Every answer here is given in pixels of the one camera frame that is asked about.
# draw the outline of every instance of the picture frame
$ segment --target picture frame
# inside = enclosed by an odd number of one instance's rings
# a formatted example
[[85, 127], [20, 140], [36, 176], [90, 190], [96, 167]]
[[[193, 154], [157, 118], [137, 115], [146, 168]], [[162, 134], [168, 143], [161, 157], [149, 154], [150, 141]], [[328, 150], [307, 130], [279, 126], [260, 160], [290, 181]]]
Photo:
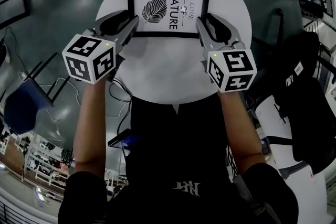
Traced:
[[209, 0], [128, 0], [130, 17], [139, 16], [134, 37], [198, 38], [196, 19], [205, 19]]

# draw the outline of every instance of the white round table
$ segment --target white round table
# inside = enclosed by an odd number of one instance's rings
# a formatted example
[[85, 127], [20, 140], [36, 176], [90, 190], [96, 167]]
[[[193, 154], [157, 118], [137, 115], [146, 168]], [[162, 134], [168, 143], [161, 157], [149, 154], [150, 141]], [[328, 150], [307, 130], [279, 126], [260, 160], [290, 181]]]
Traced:
[[[127, 0], [104, 0], [97, 19], [121, 9], [128, 9]], [[209, 0], [208, 12], [235, 26], [246, 48], [250, 48], [252, 26], [243, 0]], [[182, 104], [201, 100], [217, 92], [201, 64], [202, 52], [198, 39], [132, 38], [120, 53], [125, 61], [117, 78], [135, 97], [149, 102]]]

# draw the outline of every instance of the gray floor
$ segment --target gray floor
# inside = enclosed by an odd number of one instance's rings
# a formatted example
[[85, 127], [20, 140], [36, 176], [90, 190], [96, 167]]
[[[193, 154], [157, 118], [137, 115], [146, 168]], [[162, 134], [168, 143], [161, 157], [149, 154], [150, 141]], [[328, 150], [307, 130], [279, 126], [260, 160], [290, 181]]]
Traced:
[[[28, 71], [38, 64], [40, 60], [46, 60], [54, 52], [63, 50], [68, 41], [80, 34], [87, 27], [92, 26], [98, 9], [103, 0], [31, 0], [33, 13], [28, 18], [22, 19], [11, 25], [11, 29], [17, 38], [17, 51], [25, 63]], [[300, 8], [297, 0], [244, 0], [249, 10], [253, 25], [253, 35], [269, 43], [275, 43], [279, 25], [278, 17], [272, 15], [275, 8], [281, 8], [285, 14], [285, 37], [302, 29]], [[0, 22], [22, 10], [21, 0], [12, 0], [10, 3], [0, 6]], [[0, 37], [5, 34], [5, 29], [0, 31]], [[7, 32], [6, 42], [12, 55], [10, 65], [3, 64], [0, 69], [0, 93], [7, 89], [7, 94], [13, 91], [20, 83], [18, 72], [23, 67], [14, 54], [15, 40]], [[255, 44], [252, 44], [255, 57], [259, 61], [264, 52]], [[59, 77], [66, 77], [67, 72], [61, 55], [42, 72], [38, 78], [40, 84], [52, 84]], [[82, 96], [85, 84], [75, 82], [79, 89], [79, 99]], [[114, 89], [115, 94], [123, 93]], [[59, 132], [63, 141], [58, 144], [65, 148], [72, 148], [72, 141], [76, 128], [79, 107], [76, 103], [76, 91], [69, 84], [50, 110], [53, 117], [60, 121]], [[107, 116], [118, 115], [122, 103], [110, 98], [107, 94]], [[111, 139], [116, 135], [119, 119], [107, 119], [107, 136]], [[129, 125], [129, 118], [123, 124], [121, 130]], [[58, 138], [56, 125], [46, 112], [40, 112], [37, 117], [36, 132], [44, 137]], [[108, 150], [107, 167], [118, 169], [119, 151]]]

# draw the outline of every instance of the black leaf graphic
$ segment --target black leaf graphic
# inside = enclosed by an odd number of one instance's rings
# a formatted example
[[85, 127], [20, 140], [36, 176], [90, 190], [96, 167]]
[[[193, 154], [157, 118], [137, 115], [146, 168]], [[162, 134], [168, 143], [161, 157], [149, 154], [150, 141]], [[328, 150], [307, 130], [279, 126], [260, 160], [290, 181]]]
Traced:
[[167, 13], [166, 0], [151, 0], [149, 1], [142, 11], [142, 16], [146, 23], [159, 23]]

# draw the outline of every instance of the metal railing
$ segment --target metal railing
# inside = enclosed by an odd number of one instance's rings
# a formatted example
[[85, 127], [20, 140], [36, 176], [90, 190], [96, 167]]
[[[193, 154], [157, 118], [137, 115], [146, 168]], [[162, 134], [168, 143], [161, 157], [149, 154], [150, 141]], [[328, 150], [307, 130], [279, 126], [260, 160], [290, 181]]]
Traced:
[[29, 218], [24, 217], [20, 213], [14, 211], [12, 208], [0, 201], [0, 223], [7, 224], [38, 224]]

